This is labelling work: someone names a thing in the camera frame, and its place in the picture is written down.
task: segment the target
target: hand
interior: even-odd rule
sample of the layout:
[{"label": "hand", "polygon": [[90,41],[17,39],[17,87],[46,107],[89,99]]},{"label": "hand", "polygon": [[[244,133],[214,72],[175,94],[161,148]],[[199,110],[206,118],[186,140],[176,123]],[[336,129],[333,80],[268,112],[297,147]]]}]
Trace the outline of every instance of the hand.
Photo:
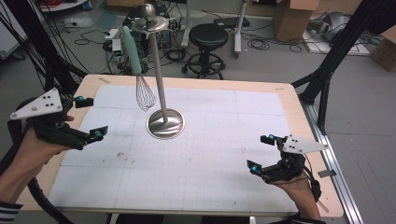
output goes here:
[{"label": "hand", "polygon": [[320,212],[305,175],[296,176],[290,181],[276,181],[273,185],[286,191],[302,218],[320,220]]},{"label": "hand", "polygon": [[70,149],[39,140],[33,128],[26,131],[12,163],[0,176],[0,201],[15,203],[26,185],[54,155]]}]

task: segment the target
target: stool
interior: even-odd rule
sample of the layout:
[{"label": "stool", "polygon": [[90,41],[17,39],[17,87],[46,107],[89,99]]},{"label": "stool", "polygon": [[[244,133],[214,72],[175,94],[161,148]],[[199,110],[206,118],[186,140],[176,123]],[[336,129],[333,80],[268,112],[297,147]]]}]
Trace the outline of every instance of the stool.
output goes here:
[{"label": "stool", "polygon": [[192,44],[199,48],[200,53],[192,55],[181,68],[181,72],[187,73],[187,68],[190,68],[193,73],[198,75],[197,78],[218,74],[220,79],[223,80],[220,71],[225,68],[225,63],[219,56],[210,53],[210,51],[223,47],[227,43],[227,32],[214,23],[200,24],[191,29],[189,39]]}]

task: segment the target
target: metal whisk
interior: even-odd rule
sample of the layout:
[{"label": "metal whisk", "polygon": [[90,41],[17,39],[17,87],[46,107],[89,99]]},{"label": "metal whisk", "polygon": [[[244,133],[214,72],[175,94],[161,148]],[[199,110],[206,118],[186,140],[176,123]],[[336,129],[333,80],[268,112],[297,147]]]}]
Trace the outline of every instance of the metal whisk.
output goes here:
[{"label": "metal whisk", "polygon": [[140,65],[139,56],[137,55],[136,43],[131,36],[128,26],[124,26],[124,43],[126,51],[128,52],[131,66],[136,75],[136,101],[137,105],[144,110],[148,111],[150,107],[155,105],[155,96],[149,87],[148,83],[142,76],[142,66]]}]

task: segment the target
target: striped sleeve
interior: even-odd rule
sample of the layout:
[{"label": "striped sleeve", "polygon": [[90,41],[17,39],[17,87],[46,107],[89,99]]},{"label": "striped sleeve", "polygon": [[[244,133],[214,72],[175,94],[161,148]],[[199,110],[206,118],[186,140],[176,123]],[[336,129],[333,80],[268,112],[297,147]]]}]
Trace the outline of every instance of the striped sleeve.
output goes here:
[{"label": "striped sleeve", "polygon": [[21,208],[21,204],[0,202],[0,224],[12,224]]}]

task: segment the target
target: floor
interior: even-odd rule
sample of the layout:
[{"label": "floor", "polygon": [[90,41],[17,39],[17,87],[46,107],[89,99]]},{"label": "floor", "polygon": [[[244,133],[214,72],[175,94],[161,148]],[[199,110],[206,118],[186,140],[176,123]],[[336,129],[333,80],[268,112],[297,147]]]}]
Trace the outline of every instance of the floor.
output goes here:
[{"label": "floor", "polygon": [[[102,45],[90,43],[78,46],[75,40],[80,38],[80,34],[96,28],[118,27],[125,12],[109,12],[98,7],[89,16],[93,18],[94,26],[69,30],[69,33],[64,30],[62,37],[91,73],[108,72]],[[193,18],[192,22],[212,22],[215,18],[214,15],[204,15]],[[249,20],[251,25],[246,29],[251,30],[271,23],[265,18],[249,17]],[[244,32],[273,36],[272,27]],[[86,36],[91,40],[103,41],[101,34]],[[242,54],[236,59],[233,55],[233,32],[229,33],[229,37],[226,46],[216,50],[216,54],[227,63],[223,72],[226,80],[291,83],[315,71],[326,56],[309,53],[304,45],[299,46],[299,53],[291,51],[289,46],[272,43],[268,50],[253,49],[243,40]],[[194,53],[196,48],[189,46],[187,51]],[[165,64],[169,61],[162,59],[161,62]],[[195,78],[190,73],[181,73],[182,64],[171,63],[163,66],[163,76]],[[154,76],[154,72],[149,70],[148,76]],[[346,56],[332,78],[326,118],[327,135],[364,223],[396,223],[396,179],[393,173],[396,170],[396,104],[393,103],[395,86],[395,74],[365,56]],[[3,156],[11,146],[7,132],[9,114],[23,100],[43,92],[35,69],[28,59],[18,61],[9,58],[0,62],[0,92],[3,95],[0,98],[0,136],[3,140],[0,142],[0,155]],[[75,223],[106,223],[105,214],[67,215]],[[199,220],[200,217],[169,216],[164,223],[199,223]],[[276,219],[258,217],[257,223],[268,223],[272,220]],[[345,216],[324,220],[328,223],[348,223]],[[27,222],[55,223],[43,212],[21,212],[15,223]]]}]

